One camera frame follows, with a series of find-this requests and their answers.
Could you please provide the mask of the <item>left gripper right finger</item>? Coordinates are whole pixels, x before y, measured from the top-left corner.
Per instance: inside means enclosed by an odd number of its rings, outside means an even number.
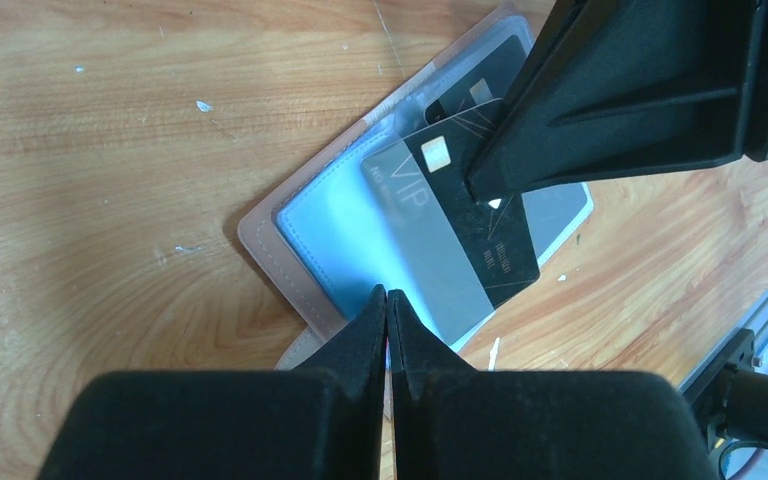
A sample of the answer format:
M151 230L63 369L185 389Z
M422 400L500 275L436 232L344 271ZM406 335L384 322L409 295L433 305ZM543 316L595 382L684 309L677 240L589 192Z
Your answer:
M642 371L482 371L388 295L400 479L713 479L686 401Z

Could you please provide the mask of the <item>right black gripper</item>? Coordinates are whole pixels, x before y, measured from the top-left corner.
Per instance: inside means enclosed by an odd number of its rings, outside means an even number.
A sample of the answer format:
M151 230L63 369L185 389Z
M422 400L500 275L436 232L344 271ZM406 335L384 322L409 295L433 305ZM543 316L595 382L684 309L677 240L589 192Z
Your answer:
M558 1L472 163L489 201L768 160L768 1Z

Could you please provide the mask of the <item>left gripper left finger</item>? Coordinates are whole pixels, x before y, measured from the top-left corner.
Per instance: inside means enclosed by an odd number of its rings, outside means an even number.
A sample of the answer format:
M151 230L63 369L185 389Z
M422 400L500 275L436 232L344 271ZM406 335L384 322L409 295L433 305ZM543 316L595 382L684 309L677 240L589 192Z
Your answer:
M375 479L385 289L289 370L117 371L73 402L42 479Z

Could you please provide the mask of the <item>pink card holder wallet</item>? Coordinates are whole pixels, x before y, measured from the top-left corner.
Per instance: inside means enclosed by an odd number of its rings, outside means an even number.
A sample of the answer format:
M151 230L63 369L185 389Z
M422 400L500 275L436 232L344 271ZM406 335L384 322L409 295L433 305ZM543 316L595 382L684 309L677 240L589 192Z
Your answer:
M426 107L456 75L474 66L479 54L510 35L522 38L528 56L534 43L529 24L505 4L311 158L240 221L241 243L308 326L282 357L281 368L291 369L321 348L360 313L376 286L405 294L397 283L406 280L407 270L360 163L367 155L430 126L424 117ZM540 270L590 216L593 201L583 183L520 196Z

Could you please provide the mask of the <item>black VIP credit card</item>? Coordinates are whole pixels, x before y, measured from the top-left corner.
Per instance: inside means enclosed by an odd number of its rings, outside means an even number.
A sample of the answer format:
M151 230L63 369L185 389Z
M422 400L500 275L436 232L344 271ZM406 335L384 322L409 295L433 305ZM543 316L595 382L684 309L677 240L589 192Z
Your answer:
M450 86L426 107L425 121L431 125L474 106L503 97L511 87L527 56L522 38L510 35L487 53L477 56L474 66L456 75Z

